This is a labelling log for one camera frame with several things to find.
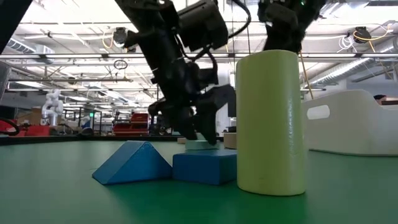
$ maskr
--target table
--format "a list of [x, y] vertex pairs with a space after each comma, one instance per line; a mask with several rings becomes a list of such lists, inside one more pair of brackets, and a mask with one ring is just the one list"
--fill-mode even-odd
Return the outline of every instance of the table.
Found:
[[[398, 158], [308, 153], [307, 192], [271, 197], [161, 180], [103, 186], [91, 174], [122, 141], [0, 147], [0, 223], [397, 223]], [[184, 150], [153, 142], [171, 162]]]

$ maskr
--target blue rectangular block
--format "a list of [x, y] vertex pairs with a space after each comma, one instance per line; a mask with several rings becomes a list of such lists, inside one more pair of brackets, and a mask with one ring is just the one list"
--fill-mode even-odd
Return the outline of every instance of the blue rectangular block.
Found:
[[156, 151], [144, 141], [125, 142], [94, 173], [101, 184], [121, 184], [140, 180], [170, 178], [172, 168]]
[[188, 151], [173, 156], [173, 178], [220, 185], [236, 180], [236, 150]]

